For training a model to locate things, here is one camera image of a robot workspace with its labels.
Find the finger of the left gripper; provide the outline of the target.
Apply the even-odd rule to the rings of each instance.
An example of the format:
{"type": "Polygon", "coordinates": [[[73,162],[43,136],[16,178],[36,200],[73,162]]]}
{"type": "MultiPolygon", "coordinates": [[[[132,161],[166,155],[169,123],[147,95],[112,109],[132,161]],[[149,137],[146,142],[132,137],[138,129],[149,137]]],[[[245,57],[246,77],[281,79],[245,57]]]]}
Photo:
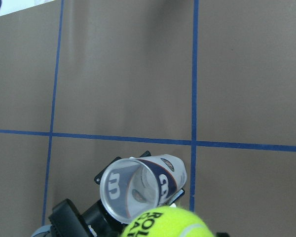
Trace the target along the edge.
{"type": "Polygon", "coordinates": [[[172,195],[165,203],[166,206],[177,206],[176,202],[185,195],[185,190],[180,189],[174,195],[172,195]]]}

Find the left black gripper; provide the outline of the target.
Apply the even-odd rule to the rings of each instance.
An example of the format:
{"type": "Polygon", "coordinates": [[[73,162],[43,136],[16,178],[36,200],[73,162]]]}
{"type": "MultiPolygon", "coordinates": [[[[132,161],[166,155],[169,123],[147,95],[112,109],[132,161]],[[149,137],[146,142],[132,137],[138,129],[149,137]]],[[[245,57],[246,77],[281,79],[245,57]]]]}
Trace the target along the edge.
{"type": "MultiPolygon", "coordinates": [[[[121,157],[114,158],[94,177],[94,182],[100,184],[104,174],[109,172],[111,166],[121,159],[121,157]]],[[[82,214],[82,217],[86,224],[92,227],[98,237],[119,237],[127,226],[126,224],[115,220],[104,208],[101,200],[98,200],[88,208],[82,214]]]]}

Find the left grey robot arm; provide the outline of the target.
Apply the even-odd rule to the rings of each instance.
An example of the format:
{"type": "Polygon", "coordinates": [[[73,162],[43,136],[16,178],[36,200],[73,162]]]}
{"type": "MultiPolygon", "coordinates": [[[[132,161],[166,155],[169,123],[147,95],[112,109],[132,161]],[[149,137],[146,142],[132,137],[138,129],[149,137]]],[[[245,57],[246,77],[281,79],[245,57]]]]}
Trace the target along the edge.
{"type": "Polygon", "coordinates": [[[34,237],[116,237],[135,217],[159,206],[174,206],[184,195],[184,162],[175,156],[116,157],[94,181],[100,199],[80,214],[70,199],[56,205],[50,224],[34,237]]]}

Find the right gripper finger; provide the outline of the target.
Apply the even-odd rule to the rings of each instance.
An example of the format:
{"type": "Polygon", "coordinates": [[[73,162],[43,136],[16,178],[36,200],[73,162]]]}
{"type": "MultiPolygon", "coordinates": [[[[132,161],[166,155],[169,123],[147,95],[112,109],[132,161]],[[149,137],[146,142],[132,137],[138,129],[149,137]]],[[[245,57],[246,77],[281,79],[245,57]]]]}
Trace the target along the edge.
{"type": "Polygon", "coordinates": [[[217,232],[216,237],[230,237],[230,235],[226,232],[217,232]]]}

